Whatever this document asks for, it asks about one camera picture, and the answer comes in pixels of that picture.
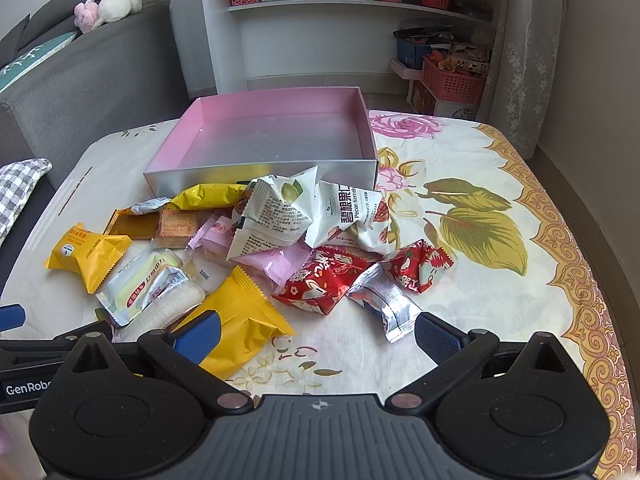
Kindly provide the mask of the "large yellow snack pack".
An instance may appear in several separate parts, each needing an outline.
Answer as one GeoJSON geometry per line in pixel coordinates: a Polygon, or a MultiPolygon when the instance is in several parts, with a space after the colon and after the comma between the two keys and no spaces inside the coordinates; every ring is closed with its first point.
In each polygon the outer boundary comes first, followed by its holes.
{"type": "Polygon", "coordinates": [[[230,378],[250,362],[270,339],[295,335],[293,327],[240,266],[236,266],[176,329],[206,310],[218,313],[221,340],[206,356],[201,367],[221,380],[230,378]]]}

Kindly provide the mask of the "green white snack pack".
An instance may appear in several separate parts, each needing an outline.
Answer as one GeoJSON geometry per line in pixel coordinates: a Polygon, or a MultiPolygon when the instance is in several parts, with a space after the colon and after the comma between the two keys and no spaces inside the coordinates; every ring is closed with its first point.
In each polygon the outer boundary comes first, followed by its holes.
{"type": "Polygon", "coordinates": [[[181,259],[170,249],[148,248],[103,283],[96,298],[115,325],[125,327],[165,292],[187,280],[181,259]]]}

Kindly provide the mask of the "clear rice cracker pack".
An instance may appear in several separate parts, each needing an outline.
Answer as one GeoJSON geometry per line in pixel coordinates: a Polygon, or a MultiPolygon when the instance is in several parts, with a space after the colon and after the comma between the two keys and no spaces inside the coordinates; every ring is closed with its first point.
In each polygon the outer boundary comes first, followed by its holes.
{"type": "Polygon", "coordinates": [[[149,330],[163,330],[183,318],[205,299],[205,292],[189,275],[175,266],[160,271],[142,295],[143,309],[123,328],[115,342],[133,342],[149,330]]]}

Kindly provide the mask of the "yellow snack pack with logo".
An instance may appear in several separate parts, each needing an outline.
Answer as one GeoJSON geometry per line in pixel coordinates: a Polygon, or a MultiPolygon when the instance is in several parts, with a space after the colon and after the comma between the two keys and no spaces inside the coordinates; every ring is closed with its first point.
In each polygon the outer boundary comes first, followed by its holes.
{"type": "Polygon", "coordinates": [[[94,294],[131,244],[127,235],[95,233],[77,223],[58,241],[44,266],[78,275],[86,292],[94,294]]]}

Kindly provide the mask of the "silver foil snack pack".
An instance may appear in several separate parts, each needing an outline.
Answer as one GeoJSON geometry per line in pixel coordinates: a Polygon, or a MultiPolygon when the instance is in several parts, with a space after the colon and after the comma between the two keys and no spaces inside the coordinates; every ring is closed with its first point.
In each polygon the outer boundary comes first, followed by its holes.
{"type": "Polygon", "coordinates": [[[416,319],[422,313],[379,263],[356,278],[347,297],[381,320],[385,338],[390,344],[411,334],[416,319]]]}

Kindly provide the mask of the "red floral snack pack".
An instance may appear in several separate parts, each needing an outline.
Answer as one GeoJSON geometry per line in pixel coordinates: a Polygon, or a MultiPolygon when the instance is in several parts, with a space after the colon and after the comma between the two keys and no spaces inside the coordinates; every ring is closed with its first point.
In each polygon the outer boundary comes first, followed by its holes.
{"type": "Polygon", "coordinates": [[[272,296],[281,304],[327,316],[356,279],[381,259],[356,248],[322,246],[272,296]]]}

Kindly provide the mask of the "white pecan snack pack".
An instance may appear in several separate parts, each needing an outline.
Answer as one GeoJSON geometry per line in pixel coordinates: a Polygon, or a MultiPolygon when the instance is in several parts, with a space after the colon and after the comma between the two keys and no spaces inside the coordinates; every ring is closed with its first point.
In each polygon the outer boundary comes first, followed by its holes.
{"type": "Polygon", "coordinates": [[[311,225],[317,180],[318,167],[251,180],[232,211],[227,259],[295,244],[311,225]]]}

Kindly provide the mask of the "red small snack pack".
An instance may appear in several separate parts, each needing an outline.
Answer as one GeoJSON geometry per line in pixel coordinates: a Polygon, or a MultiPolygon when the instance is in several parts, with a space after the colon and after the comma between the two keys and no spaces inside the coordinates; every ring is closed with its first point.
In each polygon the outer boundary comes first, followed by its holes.
{"type": "Polygon", "coordinates": [[[382,266],[400,287],[423,294],[454,266],[454,259],[445,249],[418,240],[385,257],[382,266]]]}

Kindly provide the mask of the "pink wafer snack pack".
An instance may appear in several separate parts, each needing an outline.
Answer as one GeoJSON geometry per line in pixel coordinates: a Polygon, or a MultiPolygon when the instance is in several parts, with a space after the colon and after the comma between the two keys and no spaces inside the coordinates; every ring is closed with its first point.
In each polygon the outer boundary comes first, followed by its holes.
{"type": "Polygon", "coordinates": [[[233,226],[224,214],[212,214],[190,238],[186,249],[195,252],[203,248],[215,260],[226,262],[233,238],[233,226]]]}

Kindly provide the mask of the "pink flat snack wrapper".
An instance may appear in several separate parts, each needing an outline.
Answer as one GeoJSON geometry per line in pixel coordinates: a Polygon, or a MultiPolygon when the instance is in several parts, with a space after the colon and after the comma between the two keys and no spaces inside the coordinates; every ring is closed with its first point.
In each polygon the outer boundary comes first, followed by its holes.
{"type": "Polygon", "coordinates": [[[266,278],[278,287],[282,287],[306,263],[311,253],[312,250],[306,244],[296,243],[265,252],[239,256],[234,258],[234,261],[262,272],[266,278]]]}

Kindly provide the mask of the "grey checkered pillow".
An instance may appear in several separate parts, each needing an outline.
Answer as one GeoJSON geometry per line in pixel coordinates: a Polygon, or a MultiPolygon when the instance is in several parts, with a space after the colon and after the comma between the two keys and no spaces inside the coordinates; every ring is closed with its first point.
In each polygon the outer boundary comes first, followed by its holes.
{"type": "Polygon", "coordinates": [[[46,158],[19,160],[1,167],[0,244],[8,237],[40,179],[51,169],[46,158]]]}

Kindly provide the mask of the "silver small wrapper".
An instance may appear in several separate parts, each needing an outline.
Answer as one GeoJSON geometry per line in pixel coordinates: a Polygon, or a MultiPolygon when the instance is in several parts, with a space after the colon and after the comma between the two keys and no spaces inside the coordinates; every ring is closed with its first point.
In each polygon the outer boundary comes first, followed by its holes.
{"type": "Polygon", "coordinates": [[[134,204],[130,207],[130,212],[135,216],[144,216],[145,214],[152,214],[157,212],[171,203],[171,199],[168,197],[154,197],[144,202],[134,204]]]}

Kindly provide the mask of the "pink and silver cardboard box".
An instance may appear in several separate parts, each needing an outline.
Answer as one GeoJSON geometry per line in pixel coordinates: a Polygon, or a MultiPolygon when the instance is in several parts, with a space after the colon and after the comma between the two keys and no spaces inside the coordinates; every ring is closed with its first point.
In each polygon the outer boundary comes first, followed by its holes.
{"type": "Polygon", "coordinates": [[[281,88],[198,98],[144,176],[156,196],[175,196],[200,183],[291,177],[310,167],[329,182],[374,188],[378,156],[359,88],[281,88]]]}

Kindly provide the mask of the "teal cushion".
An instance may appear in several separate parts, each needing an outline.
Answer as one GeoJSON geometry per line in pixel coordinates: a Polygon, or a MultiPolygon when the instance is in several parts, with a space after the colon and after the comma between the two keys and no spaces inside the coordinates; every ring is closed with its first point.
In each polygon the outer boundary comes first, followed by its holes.
{"type": "Polygon", "coordinates": [[[0,91],[3,92],[14,82],[24,77],[36,67],[46,62],[53,55],[64,50],[76,38],[76,32],[54,37],[39,46],[28,49],[24,54],[9,62],[0,70],[0,91]]]}

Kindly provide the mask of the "white printed storage box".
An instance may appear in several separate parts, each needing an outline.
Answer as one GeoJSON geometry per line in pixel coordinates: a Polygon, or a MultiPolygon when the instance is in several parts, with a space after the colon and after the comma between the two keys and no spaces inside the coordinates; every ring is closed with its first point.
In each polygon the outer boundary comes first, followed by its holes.
{"type": "Polygon", "coordinates": [[[420,80],[410,80],[407,102],[416,114],[475,120],[477,106],[436,99],[420,80]]]}

